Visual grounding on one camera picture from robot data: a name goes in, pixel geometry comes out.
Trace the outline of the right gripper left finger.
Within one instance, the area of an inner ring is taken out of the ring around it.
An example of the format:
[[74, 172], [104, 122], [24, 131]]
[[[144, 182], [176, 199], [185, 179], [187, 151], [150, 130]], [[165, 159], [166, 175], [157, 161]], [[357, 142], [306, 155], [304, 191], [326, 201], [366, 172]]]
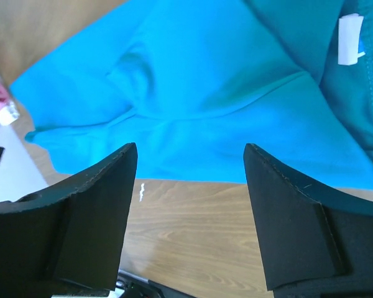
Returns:
[[57, 184], [0, 202], [0, 297], [108, 296], [136, 167], [128, 143]]

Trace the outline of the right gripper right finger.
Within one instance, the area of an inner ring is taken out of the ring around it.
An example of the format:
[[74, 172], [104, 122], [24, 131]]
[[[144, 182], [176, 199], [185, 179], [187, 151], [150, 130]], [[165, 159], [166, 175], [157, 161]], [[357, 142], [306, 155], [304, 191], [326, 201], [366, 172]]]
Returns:
[[267, 289], [275, 297], [373, 297], [373, 202], [254, 144], [244, 167]]

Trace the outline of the teal t shirt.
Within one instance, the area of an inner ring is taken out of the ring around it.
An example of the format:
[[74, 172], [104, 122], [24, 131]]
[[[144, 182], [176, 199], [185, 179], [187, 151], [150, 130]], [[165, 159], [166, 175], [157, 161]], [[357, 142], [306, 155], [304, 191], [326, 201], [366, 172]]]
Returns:
[[60, 173], [135, 143], [138, 178], [244, 183], [254, 143], [373, 189], [373, 1], [128, 1], [11, 91]]

